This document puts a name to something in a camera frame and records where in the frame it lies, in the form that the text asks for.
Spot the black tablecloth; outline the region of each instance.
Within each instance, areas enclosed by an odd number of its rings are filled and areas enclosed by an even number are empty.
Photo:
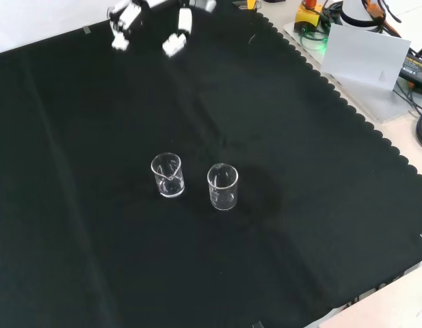
[[[0,55],[0,327],[303,327],[422,260],[422,176],[264,18],[194,10],[168,59],[175,25],[154,14],[126,53],[101,23]]]

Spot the white paper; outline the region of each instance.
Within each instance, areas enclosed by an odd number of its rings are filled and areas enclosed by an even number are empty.
[[[332,24],[321,71],[392,90],[410,43],[393,36]]]

